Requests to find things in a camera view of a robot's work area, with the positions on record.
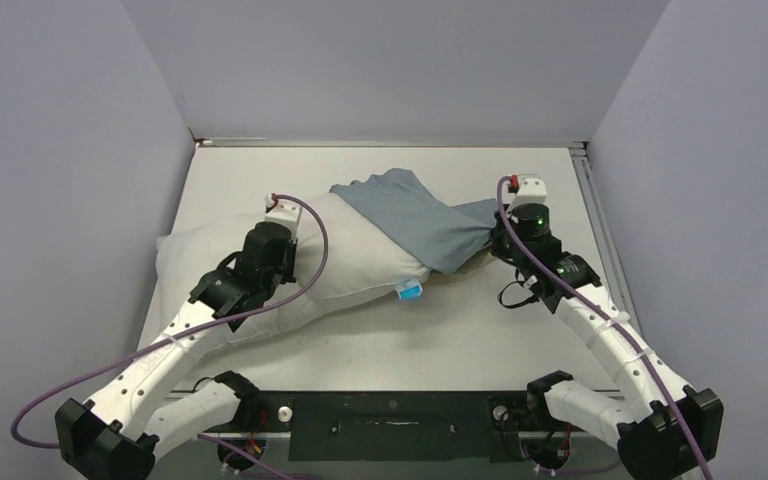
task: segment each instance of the gray wall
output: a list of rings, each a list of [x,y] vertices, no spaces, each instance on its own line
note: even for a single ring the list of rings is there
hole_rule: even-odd
[[[768,2],[673,0],[591,143],[643,331],[768,478]]]
[[[668,0],[123,0],[197,136],[584,140]]]
[[[76,476],[9,423],[134,347],[191,154],[118,0],[0,2],[0,479]],[[56,403],[24,432],[54,440]]]

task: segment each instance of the blue clip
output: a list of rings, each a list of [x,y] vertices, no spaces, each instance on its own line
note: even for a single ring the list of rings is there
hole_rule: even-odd
[[[395,288],[399,300],[414,300],[422,296],[422,284],[416,278],[397,283]]]

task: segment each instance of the white table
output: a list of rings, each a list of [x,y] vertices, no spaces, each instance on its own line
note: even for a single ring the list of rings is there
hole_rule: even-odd
[[[199,148],[173,232],[262,211],[269,192],[312,198],[332,184],[392,167],[413,170],[450,205],[494,197],[503,175],[540,175],[549,190],[553,233],[603,276],[565,148]],[[209,356],[185,384],[236,370],[264,390],[516,390],[561,369],[592,389],[616,390],[587,348],[545,307],[506,310],[497,304],[496,295],[512,279],[511,267],[494,262],[467,281],[428,287],[417,302],[399,303],[394,294]],[[140,346],[168,321],[159,311],[155,289]]]

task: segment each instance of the screw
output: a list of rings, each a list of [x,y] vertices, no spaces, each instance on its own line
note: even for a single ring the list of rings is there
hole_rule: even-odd
[[[493,409],[493,418],[496,420],[502,420],[503,418],[508,418],[508,408],[504,405],[499,405],[498,407]]]
[[[291,418],[293,418],[293,410],[290,407],[281,407],[278,409],[278,420],[287,423]]]

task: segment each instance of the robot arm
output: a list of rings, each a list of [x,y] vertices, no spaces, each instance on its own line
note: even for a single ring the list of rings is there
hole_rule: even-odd
[[[243,320],[177,337],[219,318],[260,308],[278,285],[294,282],[300,216],[301,210],[288,202],[270,202],[264,221],[247,234],[242,251],[229,255],[199,280],[190,299],[153,342],[171,340],[168,345],[135,360],[83,404],[73,399],[64,403],[55,415],[64,460],[93,480],[142,479],[156,458],[234,418],[252,392],[245,379],[230,372],[199,392],[158,408],[207,352],[234,339]]]
[[[666,393],[676,399],[703,456],[706,460],[713,458],[722,423],[722,402],[710,389],[695,391],[657,357],[628,325],[628,313],[614,305],[587,262],[563,251],[561,241],[552,236],[549,209],[543,204],[545,184],[536,177],[516,176],[510,185],[509,191],[516,196],[506,214],[517,238],[541,264],[606,312],[610,320],[559,288],[514,245],[507,228],[501,225],[501,218],[494,233],[493,254],[514,266],[526,278],[524,285],[535,299],[578,335],[624,398],[608,398],[575,381],[572,375],[555,372],[529,383],[529,412],[547,429],[573,424],[615,447],[636,479],[678,477],[698,462],[675,415],[666,407],[669,402],[645,364],[648,360]]]

